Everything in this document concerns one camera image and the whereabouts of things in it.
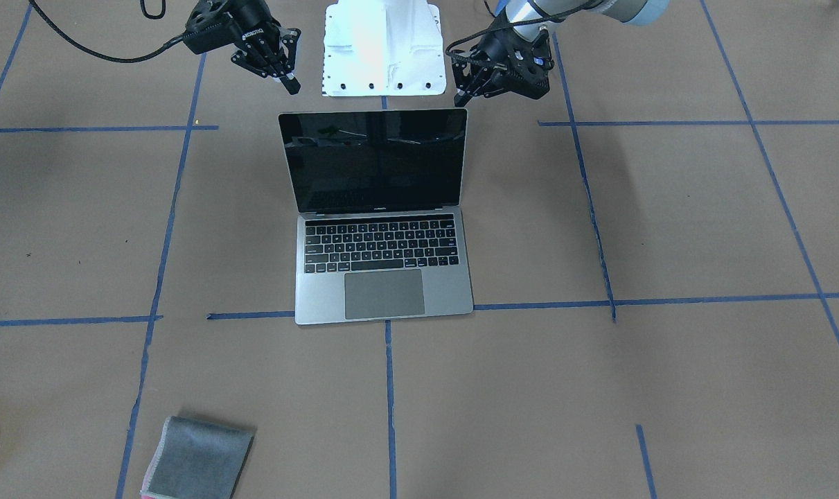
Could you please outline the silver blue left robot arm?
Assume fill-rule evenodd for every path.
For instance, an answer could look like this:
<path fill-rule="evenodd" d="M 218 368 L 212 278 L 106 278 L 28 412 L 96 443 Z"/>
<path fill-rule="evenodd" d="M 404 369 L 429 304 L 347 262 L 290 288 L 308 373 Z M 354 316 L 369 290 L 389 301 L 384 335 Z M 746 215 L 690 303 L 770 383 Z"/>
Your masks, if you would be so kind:
<path fill-rule="evenodd" d="M 602 14 L 622 24 L 645 26 L 666 12 L 667 1 L 502 1 L 490 26 L 451 42 L 454 105 L 474 98 L 517 94 L 540 99 L 550 90 L 554 67 L 551 35 L 579 12 Z"/>

